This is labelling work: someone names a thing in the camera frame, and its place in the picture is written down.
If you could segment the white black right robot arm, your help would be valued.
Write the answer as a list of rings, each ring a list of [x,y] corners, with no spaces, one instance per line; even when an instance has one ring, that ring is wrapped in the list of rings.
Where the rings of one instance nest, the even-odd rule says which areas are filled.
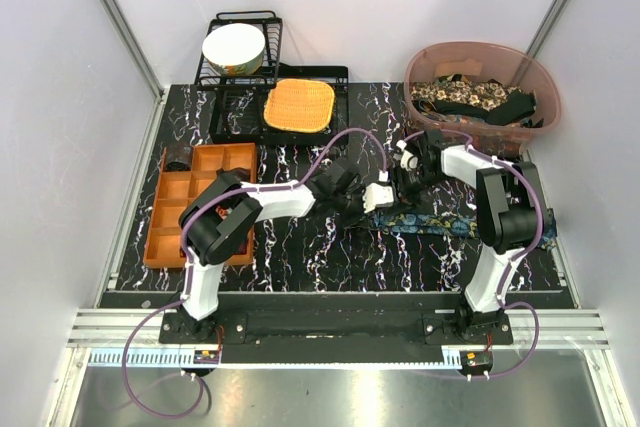
[[[395,159],[424,185],[450,177],[475,190],[480,256],[453,321],[457,337],[472,344],[503,323],[511,279],[550,221],[533,163],[484,154],[465,138],[447,146],[440,131],[415,132],[396,143]]]

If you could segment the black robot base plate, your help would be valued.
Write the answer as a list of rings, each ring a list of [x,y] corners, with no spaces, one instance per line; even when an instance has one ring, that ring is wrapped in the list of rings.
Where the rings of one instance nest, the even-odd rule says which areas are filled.
[[[165,314],[161,320],[162,344],[241,345],[264,338],[320,339],[363,336],[398,337],[427,345],[507,346],[514,341],[507,318],[489,332],[462,334],[454,315],[416,310],[253,310],[227,311],[202,321],[191,321],[182,313]]]

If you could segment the blue floral patterned tie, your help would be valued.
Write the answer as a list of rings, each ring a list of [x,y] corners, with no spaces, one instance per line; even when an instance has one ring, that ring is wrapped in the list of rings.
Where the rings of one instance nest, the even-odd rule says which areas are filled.
[[[475,215],[452,212],[427,214],[415,209],[403,211],[380,210],[366,215],[347,215],[341,219],[345,228],[360,228],[391,234],[437,235],[479,239]]]

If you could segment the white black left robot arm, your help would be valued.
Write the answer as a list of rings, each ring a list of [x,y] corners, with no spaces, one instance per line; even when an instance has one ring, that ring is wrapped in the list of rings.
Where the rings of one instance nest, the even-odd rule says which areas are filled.
[[[302,180],[252,184],[223,172],[181,214],[181,250],[186,256],[180,294],[181,331],[196,343],[215,333],[223,267],[247,241],[256,223],[325,215],[349,220],[364,215],[363,184],[355,164],[338,159]]]

